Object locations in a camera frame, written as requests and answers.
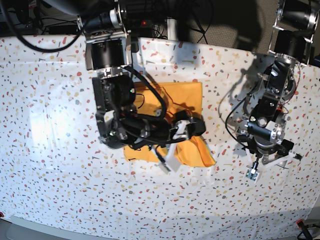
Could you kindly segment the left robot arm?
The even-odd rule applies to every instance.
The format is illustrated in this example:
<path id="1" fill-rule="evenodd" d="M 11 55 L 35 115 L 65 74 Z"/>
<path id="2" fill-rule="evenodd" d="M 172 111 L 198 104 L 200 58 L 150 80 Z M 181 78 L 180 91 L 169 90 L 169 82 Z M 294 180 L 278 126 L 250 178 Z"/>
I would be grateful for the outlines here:
<path id="1" fill-rule="evenodd" d="M 293 97 L 298 83 L 295 67 L 306 66 L 310 60 L 311 44 L 320 18 L 320 5 L 300 0 L 281 0 L 273 25 L 278 32 L 268 53 L 273 63 L 258 73 L 254 88 L 243 99 L 244 128 L 237 131 L 237 140 L 246 143 L 248 156 L 255 155 L 249 171 L 256 173 L 259 163 L 265 167 L 284 167 L 291 159 L 301 160 L 293 152 L 294 143 L 285 139 L 284 105 Z"/>

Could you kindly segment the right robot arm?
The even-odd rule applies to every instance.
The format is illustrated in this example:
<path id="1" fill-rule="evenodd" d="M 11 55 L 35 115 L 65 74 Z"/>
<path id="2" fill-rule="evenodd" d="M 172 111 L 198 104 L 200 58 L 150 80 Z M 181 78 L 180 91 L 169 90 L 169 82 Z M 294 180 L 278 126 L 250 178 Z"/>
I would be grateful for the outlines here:
<path id="1" fill-rule="evenodd" d="M 92 80 L 100 141 L 111 149 L 168 147 L 199 137 L 206 131 L 202 119 L 185 110 L 167 120 L 167 103 L 148 80 L 133 68 L 131 20 L 124 0 L 87 6 L 78 16 L 86 34 L 86 68 L 98 71 Z M 154 114 L 139 113 L 134 102 L 137 78 L 153 94 L 160 108 Z"/>

